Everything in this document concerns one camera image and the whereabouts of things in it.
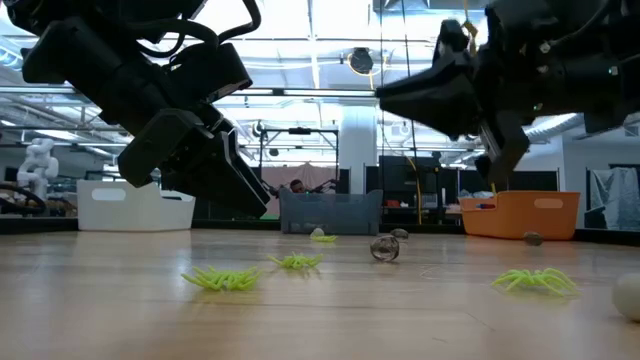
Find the humanoid robot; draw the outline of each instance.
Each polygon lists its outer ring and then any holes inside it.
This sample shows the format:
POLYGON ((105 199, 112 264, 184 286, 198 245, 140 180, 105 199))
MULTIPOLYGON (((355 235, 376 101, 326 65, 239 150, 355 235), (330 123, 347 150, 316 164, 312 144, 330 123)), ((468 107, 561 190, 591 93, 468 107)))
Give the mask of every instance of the humanoid robot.
POLYGON ((47 199, 49 179, 58 176, 58 160, 51 156, 53 146, 51 139, 34 139, 27 147, 24 163, 18 169, 18 186, 28 188, 42 200, 47 199))

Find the orange bin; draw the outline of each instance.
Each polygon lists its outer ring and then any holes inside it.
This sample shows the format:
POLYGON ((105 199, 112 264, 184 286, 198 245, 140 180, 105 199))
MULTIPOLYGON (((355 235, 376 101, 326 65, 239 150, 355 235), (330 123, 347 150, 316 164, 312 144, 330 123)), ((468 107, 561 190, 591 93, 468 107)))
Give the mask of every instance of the orange bin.
POLYGON ((459 200, 469 235, 522 239, 525 233, 536 232, 545 240, 571 240, 580 193, 505 191, 491 199, 459 200))

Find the green plastic spider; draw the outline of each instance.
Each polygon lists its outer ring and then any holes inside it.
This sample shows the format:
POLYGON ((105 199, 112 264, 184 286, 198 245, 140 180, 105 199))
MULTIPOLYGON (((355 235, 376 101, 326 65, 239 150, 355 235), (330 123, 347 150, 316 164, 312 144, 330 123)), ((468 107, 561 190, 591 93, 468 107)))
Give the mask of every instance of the green plastic spider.
POLYGON ((316 242, 335 242, 336 239, 338 237, 333 235, 333 236, 311 236, 311 240, 316 241, 316 242))
POLYGON ((535 270, 533 274, 529 270, 509 270, 500 275, 491 286, 501 285, 509 281, 511 281, 511 283, 507 286, 506 291, 510 291, 516 285, 526 285, 544 286, 559 296, 565 296, 563 290, 577 293, 576 284, 562 271, 552 268, 545 269, 544 271, 535 270))
POLYGON ((209 271, 197 267, 193 271, 196 272, 195 278, 187 274, 182 274, 182 277, 192 284, 216 291, 250 290, 261 274, 255 266, 246 271, 216 271, 212 266, 209 266, 209 271))
POLYGON ((267 256, 267 257, 269 258, 269 260, 273 261, 274 263, 284 268, 298 270, 298 269, 302 269, 305 265, 308 267, 315 267, 320 263, 320 261, 322 261, 322 258, 324 257, 324 255, 320 254, 320 255, 317 255, 316 257, 310 258, 302 254, 296 255, 296 253, 294 252, 293 255, 285 256, 284 259, 282 260, 278 260, 273 256, 267 256))

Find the wooden floor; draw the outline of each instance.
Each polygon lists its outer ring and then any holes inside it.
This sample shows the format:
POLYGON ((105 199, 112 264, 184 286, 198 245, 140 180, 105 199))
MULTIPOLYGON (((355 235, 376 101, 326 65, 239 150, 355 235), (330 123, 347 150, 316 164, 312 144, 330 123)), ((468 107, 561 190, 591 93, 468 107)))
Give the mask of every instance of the wooden floor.
POLYGON ((0 237, 0 359, 640 359, 640 325, 610 285, 640 249, 416 235, 395 264, 368 237, 276 232, 0 237), (324 253, 318 272, 265 261, 324 253), (265 275, 246 293, 185 282, 192 266, 265 275), (553 266, 582 295, 504 294, 510 268, 553 266))

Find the small round object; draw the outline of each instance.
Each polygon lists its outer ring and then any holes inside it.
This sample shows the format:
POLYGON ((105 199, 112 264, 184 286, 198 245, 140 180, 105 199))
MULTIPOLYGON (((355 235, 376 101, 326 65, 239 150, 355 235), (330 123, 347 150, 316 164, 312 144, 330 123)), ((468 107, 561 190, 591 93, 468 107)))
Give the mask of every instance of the small round object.
POLYGON ((311 232, 311 237, 315 237, 315 236, 324 236, 324 230, 320 228, 313 229, 313 231, 311 232))
POLYGON ((400 254, 400 243, 395 237, 387 235, 373 240, 370 249, 376 260, 389 262, 400 254))
POLYGON ((640 273, 620 276, 613 285, 612 300, 620 314, 640 322, 640 273))
POLYGON ((549 43, 545 42, 540 45, 540 52, 542 52, 543 54, 548 53, 549 50, 551 50, 551 45, 549 45, 549 43))
POLYGON ((523 239, 527 243, 527 245, 531 246, 540 246, 542 245, 542 241, 544 241, 542 235, 533 231, 524 233, 523 239))
POLYGON ((409 232, 405 229, 397 228, 390 232, 391 236, 395 237, 398 241, 409 240, 409 232))

